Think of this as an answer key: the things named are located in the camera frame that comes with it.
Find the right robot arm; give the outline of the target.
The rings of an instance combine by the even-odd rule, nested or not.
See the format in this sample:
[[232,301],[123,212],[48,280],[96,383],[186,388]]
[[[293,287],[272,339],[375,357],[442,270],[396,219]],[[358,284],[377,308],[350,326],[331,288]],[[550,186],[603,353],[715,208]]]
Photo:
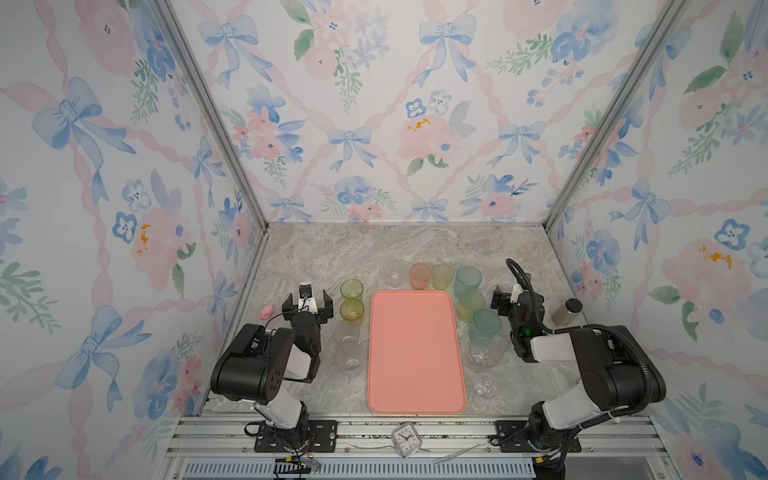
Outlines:
[[497,434],[495,445],[570,449],[580,431],[665,399],[662,374],[627,328],[591,324],[551,331],[542,323],[543,297],[530,290],[513,295],[497,288],[491,309],[509,320],[510,340],[523,362],[570,362],[580,375],[566,393],[535,403],[524,427]]

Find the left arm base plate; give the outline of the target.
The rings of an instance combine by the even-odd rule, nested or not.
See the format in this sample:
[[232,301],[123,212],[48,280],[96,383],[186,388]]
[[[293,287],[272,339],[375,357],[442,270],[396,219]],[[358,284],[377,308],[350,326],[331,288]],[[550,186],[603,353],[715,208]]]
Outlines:
[[333,453],[338,438],[335,420],[300,420],[293,429],[281,429],[258,422],[258,430],[250,431],[251,424],[244,430],[254,439],[256,453]]

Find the tall teal textured cup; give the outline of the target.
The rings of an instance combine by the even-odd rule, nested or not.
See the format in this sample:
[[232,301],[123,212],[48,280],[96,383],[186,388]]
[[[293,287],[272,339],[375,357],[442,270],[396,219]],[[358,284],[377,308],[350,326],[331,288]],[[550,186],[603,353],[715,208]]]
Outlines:
[[455,273],[453,297],[459,299],[467,291],[476,291],[482,278],[482,272],[474,266],[458,268]]

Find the yellow-green textured cup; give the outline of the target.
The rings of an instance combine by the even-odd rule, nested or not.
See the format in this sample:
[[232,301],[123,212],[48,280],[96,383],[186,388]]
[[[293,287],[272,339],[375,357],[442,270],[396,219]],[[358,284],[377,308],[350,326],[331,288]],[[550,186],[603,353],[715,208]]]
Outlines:
[[457,312],[459,320],[464,323],[471,323],[474,314],[485,307],[485,298],[477,290],[467,290],[459,296]]

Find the clear textured cup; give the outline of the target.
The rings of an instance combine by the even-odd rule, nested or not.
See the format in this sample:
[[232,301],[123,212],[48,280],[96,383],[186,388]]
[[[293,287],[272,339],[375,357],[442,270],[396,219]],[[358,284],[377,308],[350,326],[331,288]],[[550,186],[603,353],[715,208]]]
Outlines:
[[494,339],[480,337],[470,341],[469,358],[479,367],[494,367],[502,356],[503,346]]

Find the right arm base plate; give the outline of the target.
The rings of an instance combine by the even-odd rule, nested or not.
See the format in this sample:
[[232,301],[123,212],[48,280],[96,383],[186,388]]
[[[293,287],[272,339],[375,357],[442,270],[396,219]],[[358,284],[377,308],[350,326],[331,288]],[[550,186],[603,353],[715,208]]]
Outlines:
[[553,430],[546,426],[530,427],[527,420],[498,420],[495,434],[489,437],[492,446],[503,453],[549,453],[565,445],[569,430]]

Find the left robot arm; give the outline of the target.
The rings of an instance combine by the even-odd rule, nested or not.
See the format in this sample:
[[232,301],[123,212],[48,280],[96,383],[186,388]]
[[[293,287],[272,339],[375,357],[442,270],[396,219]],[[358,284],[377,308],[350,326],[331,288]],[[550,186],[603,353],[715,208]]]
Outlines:
[[334,308],[326,292],[318,301],[308,283],[299,286],[298,296],[289,295],[275,316],[287,327],[276,328],[271,320],[241,327],[217,361],[210,388],[230,401],[252,403],[276,432],[303,438],[309,431],[307,408],[283,382],[314,380],[321,364],[321,327],[333,318]]

